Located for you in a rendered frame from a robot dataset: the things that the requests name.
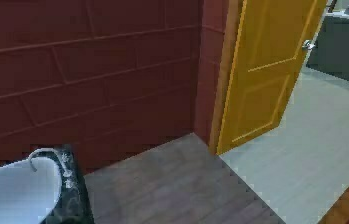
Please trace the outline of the yellow room door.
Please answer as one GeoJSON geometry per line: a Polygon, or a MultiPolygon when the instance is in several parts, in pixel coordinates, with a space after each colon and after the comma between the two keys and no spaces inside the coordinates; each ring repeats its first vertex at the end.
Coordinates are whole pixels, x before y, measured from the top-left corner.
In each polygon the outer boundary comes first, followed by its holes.
{"type": "Polygon", "coordinates": [[[327,0],[244,0],[216,153],[279,126],[327,0]]]}

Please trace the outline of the silver curved tap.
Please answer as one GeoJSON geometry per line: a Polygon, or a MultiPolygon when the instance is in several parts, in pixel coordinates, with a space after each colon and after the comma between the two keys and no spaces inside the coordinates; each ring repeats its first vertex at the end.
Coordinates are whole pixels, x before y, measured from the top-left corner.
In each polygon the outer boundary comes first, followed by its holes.
{"type": "Polygon", "coordinates": [[[30,153],[30,155],[27,158],[27,161],[29,163],[30,168],[33,171],[37,170],[37,168],[33,164],[33,159],[41,155],[42,153],[53,155],[53,157],[57,160],[58,165],[62,168],[63,177],[72,176],[73,172],[67,167],[68,157],[63,153],[60,153],[57,149],[54,149],[54,148],[38,148],[30,153]]]}

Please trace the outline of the black marble vanity counter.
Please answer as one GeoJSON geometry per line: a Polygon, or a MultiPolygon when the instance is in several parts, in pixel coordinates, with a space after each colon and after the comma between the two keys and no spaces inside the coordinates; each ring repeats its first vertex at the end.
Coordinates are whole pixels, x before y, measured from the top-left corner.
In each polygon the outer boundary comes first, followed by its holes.
{"type": "MultiPolygon", "coordinates": [[[[95,224],[85,179],[74,155],[72,145],[61,144],[54,147],[38,148],[54,148],[65,154],[68,157],[67,167],[73,172],[71,177],[61,175],[62,186],[57,204],[40,224],[95,224]]],[[[58,170],[62,173],[62,168],[52,154],[42,153],[36,158],[38,157],[51,159],[57,164],[58,170]]]]}

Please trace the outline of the dark grey cabinet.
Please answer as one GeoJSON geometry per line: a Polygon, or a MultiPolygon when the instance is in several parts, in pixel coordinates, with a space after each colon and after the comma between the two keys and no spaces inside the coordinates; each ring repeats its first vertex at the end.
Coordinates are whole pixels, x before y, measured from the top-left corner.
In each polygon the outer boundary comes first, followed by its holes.
{"type": "Polygon", "coordinates": [[[349,81],[349,18],[327,16],[306,66],[349,81]]]}

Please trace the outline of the white sink basin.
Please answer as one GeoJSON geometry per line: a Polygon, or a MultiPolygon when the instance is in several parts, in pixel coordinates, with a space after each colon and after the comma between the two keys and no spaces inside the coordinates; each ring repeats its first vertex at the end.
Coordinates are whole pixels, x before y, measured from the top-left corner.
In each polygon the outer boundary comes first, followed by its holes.
{"type": "Polygon", "coordinates": [[[49,158],[0,167],[0,224],[41,224],[56,207],[62,188],[59,166],[49,158]]]}

